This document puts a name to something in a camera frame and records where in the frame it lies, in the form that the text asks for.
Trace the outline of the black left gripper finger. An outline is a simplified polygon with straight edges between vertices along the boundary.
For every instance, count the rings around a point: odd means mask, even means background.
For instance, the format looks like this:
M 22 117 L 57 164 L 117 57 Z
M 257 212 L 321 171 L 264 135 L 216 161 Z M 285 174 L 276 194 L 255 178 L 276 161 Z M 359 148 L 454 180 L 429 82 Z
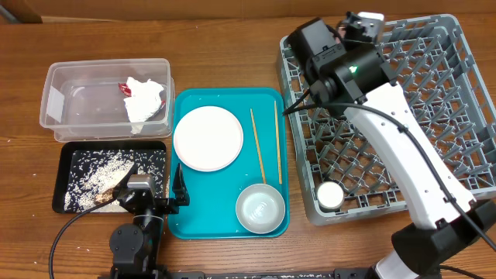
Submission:
M 120 191 L 126 187 L 130 177 L 136 173 L 136 165 L 133 164 L 125 176 L 117 183 L 117 185 L 112 190 L 112 197 L 117 198 Z
M 184 181 L 183 170 L 180 163 L 177 164 L 176 171 L 174 174 L 172 192 L 174 193 L 175 205 L 177 206 L 190 205 L 190 196 Z

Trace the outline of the white rice pile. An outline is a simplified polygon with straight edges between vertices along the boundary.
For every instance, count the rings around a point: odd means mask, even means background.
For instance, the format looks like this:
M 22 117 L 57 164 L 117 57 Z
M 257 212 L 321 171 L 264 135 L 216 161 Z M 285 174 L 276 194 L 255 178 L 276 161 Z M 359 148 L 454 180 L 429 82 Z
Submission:
M 95 196 L 116 186 L 133 164 L 138 174 L 150 174 L 157 198 L 164 196 L 165 150 L 77 150 L 71 158 L 63 213 L 83 212 Z

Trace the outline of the large white plate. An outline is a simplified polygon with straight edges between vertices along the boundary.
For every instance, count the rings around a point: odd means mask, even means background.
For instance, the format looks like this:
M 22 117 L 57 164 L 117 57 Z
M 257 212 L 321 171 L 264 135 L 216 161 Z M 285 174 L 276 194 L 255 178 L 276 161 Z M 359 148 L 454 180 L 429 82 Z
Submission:
M 213 172 L 228 167 L 243 147 L 243 128 L 228 110 L 202 106 L 185 114 L 176 125 L 174 151 L 195 171 Z

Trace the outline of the grey ceramic bowl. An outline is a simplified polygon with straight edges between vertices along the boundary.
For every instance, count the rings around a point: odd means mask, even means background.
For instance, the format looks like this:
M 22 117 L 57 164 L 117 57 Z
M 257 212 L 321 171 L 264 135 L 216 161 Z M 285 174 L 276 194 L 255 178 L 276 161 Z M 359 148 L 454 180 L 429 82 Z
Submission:
M 281 193 L 268 184 L 252 184 L 236 200 L 236 217 L 251 233 L 267 234 L 284 221 L 286 204 Z

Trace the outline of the wooden chopstick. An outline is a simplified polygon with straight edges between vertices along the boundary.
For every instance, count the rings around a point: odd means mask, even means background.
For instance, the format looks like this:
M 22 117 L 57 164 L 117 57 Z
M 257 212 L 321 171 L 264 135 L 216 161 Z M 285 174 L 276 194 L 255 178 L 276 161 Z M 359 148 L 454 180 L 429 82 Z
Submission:
M 257 125 L 256 125 L 256 121 L 255 121 L 255 117 L 254 117 L 254 113 L 253 113 L 252 108 L 250 109 L 250 118 L 251 118 L 252 127 L 253 127 L 253 136 L 254 136 L 254 140 L 255 140 L 255 144 L 256 144 L 256 148 L 257 148 L 257 156 L 258 156 L 258 161 L 259 161 L 259 165 L 260 165 L 261 177 L 262 177 L 263 183 L 267 184 L 267 178 L 266 178 L 266 174 L 265 174 L 265 170 L 264 170 L 264 162 L 263 162 L 263 158 L 262 158 L 262 154 L 261 154 L 261 150 L 260 150 L 260 142 L 258 139 Z
M 279 133 L 279 122 L 278 122 L 278 110 L 277 101 L 274 101 L 274 127 L 275 127 L 275 138 L 276 138 L 276 149 L 277 149 L 277 170 L 278 170 L 278 183 L 282 184 L 282 169 L 281 169 L 281 146 L 280 146 L 280 133 Z

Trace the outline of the white paper cup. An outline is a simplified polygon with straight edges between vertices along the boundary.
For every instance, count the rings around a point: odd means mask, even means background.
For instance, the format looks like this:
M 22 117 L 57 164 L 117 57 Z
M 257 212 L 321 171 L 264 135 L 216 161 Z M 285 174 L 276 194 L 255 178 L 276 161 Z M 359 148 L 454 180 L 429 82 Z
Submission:
M 325 181 L 317 187 L 316 198 L 323 210 L 339 210 L 344 203 L 345 193 L 335 181 Z

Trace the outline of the brown food scrap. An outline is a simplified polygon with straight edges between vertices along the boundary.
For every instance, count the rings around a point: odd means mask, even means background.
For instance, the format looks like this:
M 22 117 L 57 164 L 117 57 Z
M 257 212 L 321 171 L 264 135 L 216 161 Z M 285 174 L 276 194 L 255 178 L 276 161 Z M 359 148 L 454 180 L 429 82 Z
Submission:
M 113 199 L 113 189 L 110 188 L 95 196 L 94 204 L 100 205 Z

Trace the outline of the red foil snack wrapper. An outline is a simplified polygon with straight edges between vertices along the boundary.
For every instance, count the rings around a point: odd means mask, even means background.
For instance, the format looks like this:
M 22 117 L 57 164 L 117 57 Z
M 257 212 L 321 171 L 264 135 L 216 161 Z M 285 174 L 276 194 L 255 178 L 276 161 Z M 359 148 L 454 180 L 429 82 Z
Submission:
M 129 88 L 129 86 L 126 83 L 118 83 L 119 90 L 126 96 L 126 97 L 131 97 L 132 96 L 132 91 Z M 159 109 L 162 109 L 166 105 L 166 101 L 162 101 L 160 103 Z

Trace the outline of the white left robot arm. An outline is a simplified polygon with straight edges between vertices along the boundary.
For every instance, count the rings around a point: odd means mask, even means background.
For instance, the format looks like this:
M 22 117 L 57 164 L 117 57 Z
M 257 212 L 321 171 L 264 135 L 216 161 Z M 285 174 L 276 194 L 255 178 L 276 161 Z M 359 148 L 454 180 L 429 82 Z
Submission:
M 60 229 L 50 249 L 49 277 L 54 278 L 54 254 L 66 229 L 84 215 L 117 201 L 133 214 L 133 221 L 119 226 L 110 236 L 109 248 L 113 253 L 110 278 L 169 278 L 167 269 L 157 264 L 157 257 L 165 216 L 176 215 L 181 206 L 190 205 L 181 165 L 176 167 L 171 190 L 173 198 L 157 198 L 153 178 L 137 174 L 137 167 L 131 167 L 111 189 L 111 198 L 78 213 Z

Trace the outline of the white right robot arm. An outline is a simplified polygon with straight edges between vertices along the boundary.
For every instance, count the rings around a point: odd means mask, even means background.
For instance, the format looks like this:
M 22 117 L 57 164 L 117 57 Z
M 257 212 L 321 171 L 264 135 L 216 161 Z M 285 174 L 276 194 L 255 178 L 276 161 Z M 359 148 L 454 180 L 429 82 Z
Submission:
M 396 74 L 377 47 L 380 14 L 349 13 L 344 33 L 316 18 L 288 42 L 303 70 L 311 107 L 345 116 L 399 187 L 412 223 L 391 237 L 392 252 L 370 278 L 438 278 L 446 261 L 495 223 L 495 204 L 478 201 L 443 162 L 410 112 Z

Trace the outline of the black rectangular waste tray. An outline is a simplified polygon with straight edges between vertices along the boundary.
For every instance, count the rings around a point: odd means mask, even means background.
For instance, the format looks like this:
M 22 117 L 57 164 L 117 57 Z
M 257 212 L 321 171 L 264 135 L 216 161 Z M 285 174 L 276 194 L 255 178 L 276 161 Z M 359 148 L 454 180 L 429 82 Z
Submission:
M 112 196 L 131 167 L 149 174 L 155 196 L 164 196 L 167 148 L 161 141 L 71 142 L 60 153 L 52 209 L 83 212 Z

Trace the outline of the clear plastic waste bin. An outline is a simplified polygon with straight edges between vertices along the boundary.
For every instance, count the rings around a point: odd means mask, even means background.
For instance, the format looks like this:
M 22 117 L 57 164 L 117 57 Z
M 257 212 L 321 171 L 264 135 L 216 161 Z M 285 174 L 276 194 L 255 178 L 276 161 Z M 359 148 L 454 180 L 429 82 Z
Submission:
M 174 114 L 174 79 L 164 58 L 79 60 L 52 64 L 40 104 L 40 125 L 58 142 L 168 137 Z M 155 81 L 164 105 L 145 122 L 130 122 L 119 86 L 131 77 Z

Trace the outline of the grey plastic dishwasher rack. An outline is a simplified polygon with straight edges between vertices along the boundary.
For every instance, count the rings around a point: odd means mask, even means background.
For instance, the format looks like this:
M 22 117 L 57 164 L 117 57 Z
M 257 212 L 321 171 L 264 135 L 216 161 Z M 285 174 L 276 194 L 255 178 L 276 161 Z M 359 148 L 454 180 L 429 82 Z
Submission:
M 390 21 L 379 49 L 405 91 L 408 106 L 440 157 L 477 199 L 495 196 L 495 107 L 456 17 Z M 405 200 L 365 137 L 344 119 L 312 108 L 308 85 L 289 42 L 280 42 L 279 82 L 290 115 L 306 216 L 323 226 L 406 209 Z M 341 208 L 323 210 L 317 187 L 337 182 Z

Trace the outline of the teal plastic serving tray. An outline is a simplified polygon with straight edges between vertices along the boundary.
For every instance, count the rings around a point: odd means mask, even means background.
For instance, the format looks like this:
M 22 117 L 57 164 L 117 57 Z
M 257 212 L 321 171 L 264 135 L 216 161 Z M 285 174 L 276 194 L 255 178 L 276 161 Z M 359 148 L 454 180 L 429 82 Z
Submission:
M 278 183 L 274 101 L 277 101 L 278 110 L 282 184 Z M 174 128 L 185 114 L 202 106 L 218 106 L 230 111 L 243 128 L 243 147 L 228 167 L 213 172 L 187 167 L 172 150 L 170 172 L 174 174 L 177 164 L 181 164 L 191 202 L 178 214 L 169 216 L 169 229 L 181 239 L 253 238 L 255 233 L 244 229 L 236 217 L 236 200 L 241 191 L 252 184 L 263 183 L 250 109 L 253 109 L 257 125 L 267 183 L 276 188 L 287 202 L 288 155 L 282 96 L 273 88 L 188 89 L 177 97 Z

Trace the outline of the black rail at table edge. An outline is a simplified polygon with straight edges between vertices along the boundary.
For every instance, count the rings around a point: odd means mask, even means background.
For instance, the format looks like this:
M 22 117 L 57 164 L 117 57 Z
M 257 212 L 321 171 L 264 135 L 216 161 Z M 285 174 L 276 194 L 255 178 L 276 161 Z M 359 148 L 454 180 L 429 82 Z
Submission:
M 195 272 L 166 271 L 166 279 L 361 279 L 367 278 L 369 267 L 337 268 L 331 271 L 299 272 L 260 272 L 260 273 L 224 273 L 206 274 Z

